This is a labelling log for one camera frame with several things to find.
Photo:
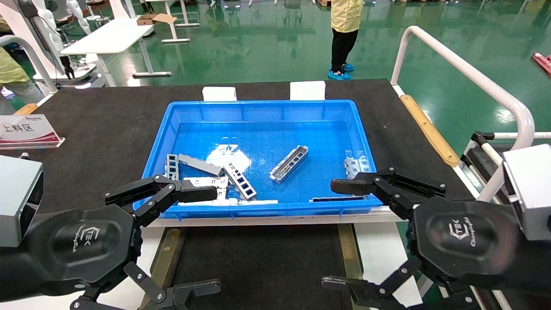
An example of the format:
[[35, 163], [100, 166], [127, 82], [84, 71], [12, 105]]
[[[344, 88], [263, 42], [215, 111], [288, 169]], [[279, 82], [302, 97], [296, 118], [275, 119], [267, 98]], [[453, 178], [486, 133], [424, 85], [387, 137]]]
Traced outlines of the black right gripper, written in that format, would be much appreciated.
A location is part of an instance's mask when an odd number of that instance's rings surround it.
[[433, 304], [406, 307], [393, 295], [416, 271], [454, 288], [474, 286], [550, 295], [550, 241], [530, 241], [511, 207], [481, 201], [427, 200], [415, 205], [403, 191], [445, 197], [445, 183], [397, 167], [333, 179], [337, 194], [373, 194], [402, 220], [410, 220], [412, 257], [377, 285], [350, 277], [324, 276], [323, 288], [350, 294], [357, 306], [378, 310], [473, 310], [474, 298], [456, 294]]

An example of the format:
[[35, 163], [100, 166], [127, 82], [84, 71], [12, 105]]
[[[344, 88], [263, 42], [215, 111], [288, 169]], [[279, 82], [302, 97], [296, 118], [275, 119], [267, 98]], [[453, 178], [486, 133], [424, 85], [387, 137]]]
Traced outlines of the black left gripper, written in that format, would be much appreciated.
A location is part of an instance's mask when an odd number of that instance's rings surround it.
[[[197, 281], [163, 290], [135, 263], [143, 243], [139, 226], [149, 226], [177, 202], [207, 202], [217, 196], [213, 185], [195, 186], [157, 174], [106, 191], [104, 208], [37, 214], [18, 247], [1, 248], [1, 301], [92, 288], [97, 290], [86, 290], [71, 303], [72, 310], [118, 310], [96, 300], [99, 290], [108, 292], [127, 275], [150, 298], [144, 310], [187, 310], [193, 298], [218, 294], [221, 282]], [[120, 208], [143, 199], [133, 216]]]

